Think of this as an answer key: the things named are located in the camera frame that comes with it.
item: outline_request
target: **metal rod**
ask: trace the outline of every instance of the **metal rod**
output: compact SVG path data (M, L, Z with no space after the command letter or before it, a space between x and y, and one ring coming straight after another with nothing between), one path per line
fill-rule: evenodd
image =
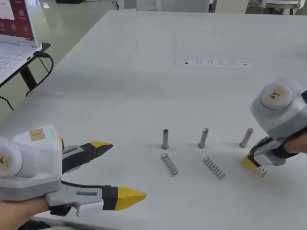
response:
M161 146L163 150L168 149L168 129L163 130L163 144Z
M207 139L207 136L208 136L208 132L209 132L209 129L207 129L207 128L204 128L202 130L201 141L198 144L198 148L204 149L206 147L206 139Z
M251 137L251 135L253 134L254 130L252 128L249 128L246 133L245 136L242 140L242 142L239 144L240 148L242 149L246 149L246 147L248 146L248 141Z

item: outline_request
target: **black cable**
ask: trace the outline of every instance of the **black cable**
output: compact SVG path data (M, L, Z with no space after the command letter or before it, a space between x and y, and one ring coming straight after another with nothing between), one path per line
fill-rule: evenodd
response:
M53 70L53 67L54 67L54 61L53 61L53 58L47 54L47 53L44 53L44 52L41 52L41 51L36 51L34 53L34 56L37 57L37 58L49 58L50 61L51 61L51 67L50 67L50 70L48 71L48 74L31 90L29 90L27 93L26 93L26 97L29 95L30 92L32 92L37 86L39 86L41 83L43 83L44 80L46 80L47 77L49 77L49 75L51 74L52 70Z
M43 67L45 68L45 70L47 71L47 73L49 73L49 70L47 69L47 67L45 66L44 62L42 61L42 59L40 59L40 57L38 57L38 60L40 60L40 62L42 63Z
M10 107L12 110L14 110L13 107L12 107L12 105L11 105L11 103L10 103L10 101L9 101L8 99L6 99L5 97L1 97L1 96L0 96L0 98L3 99L3 100L5 100L6 103L9 105L9 107Z

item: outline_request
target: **coil spring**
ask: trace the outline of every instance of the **coil spring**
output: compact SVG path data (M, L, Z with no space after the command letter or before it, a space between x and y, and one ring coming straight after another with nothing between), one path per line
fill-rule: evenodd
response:
M175 176L178 174L178 169L172 162L172 160L169 158L168 154L165 152L161 155L161 158L164 162L164 164L167 166L169 172L172 174L172 176Z
M264 170L263 168L259 167L253 170L254 173L260 175L261 177L264 177L268 171Z
M209 167L209 169L216 175L218 179L223 179L225 177L225 173L211 160L210 157L206 156L203 159L203 162Z

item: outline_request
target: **floor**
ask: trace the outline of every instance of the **floor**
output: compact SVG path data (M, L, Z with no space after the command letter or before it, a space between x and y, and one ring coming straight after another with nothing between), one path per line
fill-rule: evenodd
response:
M110 9L110 1L85 2L82 4L56 4L55 0L26 0L29 6L35 34L40 42L50 43L47 52L55 64L81 40L81 38ZM37 81L46 75L46 70L36 60L30 64ZM6 97L13 107L24 99L27 87L20 75L0 88L0 96ZM11 113L5 101L0 100L0 123Z

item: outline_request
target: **hand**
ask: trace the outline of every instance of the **hand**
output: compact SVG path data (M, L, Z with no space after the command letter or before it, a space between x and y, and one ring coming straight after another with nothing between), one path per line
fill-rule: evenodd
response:
M307 132L304 132L295 138L290 138L283 146L289 153L307 153Z
M0 230L17 230L34 215L48 210L43 197L19 202L0 201Z

